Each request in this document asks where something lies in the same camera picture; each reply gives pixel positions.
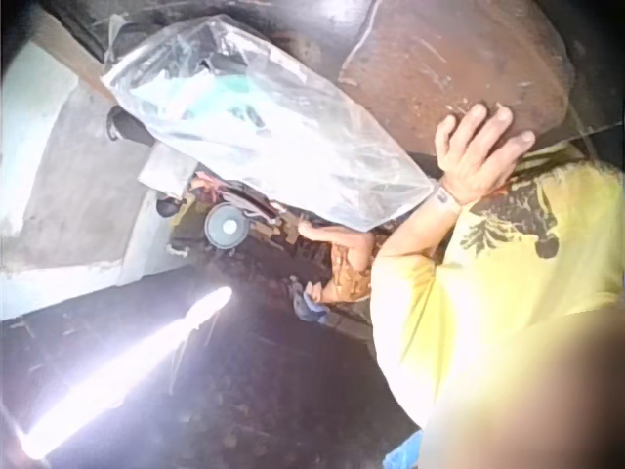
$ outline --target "wrist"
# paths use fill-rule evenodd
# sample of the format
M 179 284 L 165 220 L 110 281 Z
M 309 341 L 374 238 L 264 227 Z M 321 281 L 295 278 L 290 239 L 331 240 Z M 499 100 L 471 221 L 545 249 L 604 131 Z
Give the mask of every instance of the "wrist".
M 438 183 L 460 207 L 464 207 L 472 202 L 456 184 L 449 181 L 444 175 L 440 178 Z
M 463 205 L 449 192 L 442 181 L 439 182 L 437 188 L 432 194 L 432 198 L 445 211 L 460 215 Z

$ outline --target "fingers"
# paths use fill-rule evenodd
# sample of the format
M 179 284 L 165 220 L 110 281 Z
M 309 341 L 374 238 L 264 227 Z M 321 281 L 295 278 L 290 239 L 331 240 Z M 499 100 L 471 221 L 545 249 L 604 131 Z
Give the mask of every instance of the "fingers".
M 479 167 L 490 154 L 492 147 L 512 124 L 512 111 L 507 107 L 499 107 L 467 147 L 467 163 Z
M 478 174 L 486 183 L 494 189 L 501 186 L 515 170 L 517 161 L 536 142 L 536 136 L 531 131 L 508 140 L 501 149 L 494 152 L 482 165 Z
M 451 136 L 451 133 L 455 128 L 456 118 L 453 115 L 448 115 L 438 125 L 437 134 L 434 137 L 438 164 L 441 164 L 441 161 L 447 156 L 447 153 L 449 152 L 449 137 Z
M 323 285 L 321 282 L 317 283 L 313 288 L 313 300 L 315 303 L 321 302 L 321 292 L 323 291 Z
M 488 110 L 486 106 L 477 104 L 463 117 L 460 121 L 460 125 L 458 125 L 458 128 L 449 141 L 451 157 L 459 159 L 464 155 L 469 142 L 485 120 L 487 114 Z

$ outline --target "dark ground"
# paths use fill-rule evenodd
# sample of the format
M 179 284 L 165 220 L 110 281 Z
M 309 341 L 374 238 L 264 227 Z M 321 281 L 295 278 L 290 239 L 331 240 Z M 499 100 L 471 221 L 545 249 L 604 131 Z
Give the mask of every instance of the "dark ground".
M 2 323 L 3 403 L 28 429 L 99 362 L 215 285 L 233 288 L 210 339 L 210 322 L 191 336 L 173 395 L 167 360 L 122 407 L 55 451 L 52 467 L 373 468 L 414 431 L 363 344 L 297 320 L 287 301 L 227 277 L 224 265 L 147 277 Z

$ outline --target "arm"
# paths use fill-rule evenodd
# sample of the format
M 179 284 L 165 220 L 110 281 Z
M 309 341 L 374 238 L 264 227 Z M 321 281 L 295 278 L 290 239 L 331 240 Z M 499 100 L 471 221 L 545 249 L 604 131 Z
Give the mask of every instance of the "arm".
M 357 232 L 347 227 L 314 227 L 308 220 L 302 220 L 298 231 L 311 241 L 331 242 L 347 248 L 373 249 L 374 236 L 371 233 Z
M 484 123 L 486 115 L 485 106 L 475 105 L 457 128 L 453 116 L 440 123 L 435 141 L 438 166 L 444 171 L 440 185 L 456 203 L 441 203 L 430 197 L 389 237 L 379 258 L 432 257 L 455 225 L 461 207 L 493 192 L 510 177 L 517 161 L 534 144 L 534 134 L 524 132 L 492 151 L 513 116 L 506 107 L 500 107 Z

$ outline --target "blue object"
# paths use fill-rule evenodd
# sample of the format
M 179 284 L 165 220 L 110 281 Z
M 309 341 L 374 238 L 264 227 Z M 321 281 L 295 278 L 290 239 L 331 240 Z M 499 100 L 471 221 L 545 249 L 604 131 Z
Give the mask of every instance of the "blue object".
M 297 317 L 306 322 L 323 321 L 330 311 L 327 306 L 315 303 L 306 293 L 294 293 L 293 309 Z
M 419 461 L 423 430 L 413 433 L 399 447 L 391 451 L 382 461 L 383 469 L 413 469 Z

